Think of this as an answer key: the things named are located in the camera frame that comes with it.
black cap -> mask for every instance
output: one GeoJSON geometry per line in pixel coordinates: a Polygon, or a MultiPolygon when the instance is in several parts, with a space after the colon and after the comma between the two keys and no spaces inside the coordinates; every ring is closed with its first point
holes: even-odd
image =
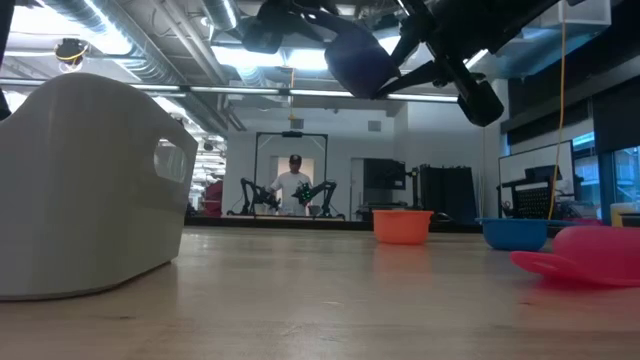
{"type": "Polygon", "coordinates": [[[300,155],[291,155],[289,157],[289,164],[302,164],[302,158],[300,155]]]}

yellow cable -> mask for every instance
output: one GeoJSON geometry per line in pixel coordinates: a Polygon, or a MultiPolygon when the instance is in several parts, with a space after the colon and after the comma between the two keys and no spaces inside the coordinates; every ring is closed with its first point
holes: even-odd
{"type": "Polygon", "coordinates": [[[81,51],[81,52],[79,52],[78,54],[75,54],[75,55],[72,55],[72,56],[69,56],[69,57],[61,57],[61,56],[57,56],[57,55],[56,55],[56,58],[57,58],[58,60],[60,60],[60,61],[71,61],[71,60],[74,60],[74,61],[75,61],[77,58],[79,58],[80,56],[84,55],[84,53],[86,53],[86,52],[87,52],[87,49],[89,49],[89,46],[88,46],[88,45],[87,45],[87,46],[85,46],[85,47],[84,47],[84,49],[82,49],[82,51],[81,51]]]}
{"type": "Polygon", "coordinates": [[[558,163],[560,162],[560,143],[562,142],[562,127],[564,125],[564,87],[565,71],[567,66],[567,6],[562,1],[562,60],[560,66],[560,126],[558,127],[558,143],[556,144],[556,166],[553,171],[553,183],[551,184],[551,204],[549,206],[548,220],[553,216],[553,208],[556,202],[556,182],[558,181],[558,163]]]}

man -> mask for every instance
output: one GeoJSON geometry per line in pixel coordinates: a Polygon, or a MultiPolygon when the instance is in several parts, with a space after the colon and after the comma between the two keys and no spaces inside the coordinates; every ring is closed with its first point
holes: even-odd
{"type": "Polygon", "coordinates": [[[276,181],[270,186],[273,192],[282,189],[280,213],[283,215],[305,216],[307,214],[306,204],[300,204],[300,201],[292,196],[298,186],[306,183],[312,186],[311,179],[300,172],[300,166],[302,166],[302,158],[300,155],[291,155],[289,157],[290,171],[280,174],[276,181]]]}

white t-shirt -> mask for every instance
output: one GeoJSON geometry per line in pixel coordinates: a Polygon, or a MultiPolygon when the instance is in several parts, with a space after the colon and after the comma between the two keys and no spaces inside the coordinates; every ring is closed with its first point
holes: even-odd
{"type": "Polygon", "coordinates": [[[282,189],[282,204],[280,213],[286,215],[305,216],[305,207],[300,204],[298,198],[294,198],[293,195],[296,192],[298,186],[309,183],[312,186],[311,179],[301,172],[293,174],[286,172],[280,174],[276,181],[271,184],[271,189],[278,191],[282,189]]]}

table surface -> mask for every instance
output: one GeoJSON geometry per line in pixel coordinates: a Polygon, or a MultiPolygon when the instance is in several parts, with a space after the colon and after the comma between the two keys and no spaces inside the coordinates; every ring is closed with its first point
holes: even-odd
{"type": "Polygon", "coordinates": [[[640,289],[508,256],[479,235],[188,228],[173,263],[115,290],[0,303],[0,359],[638,359],[640,289]]]}

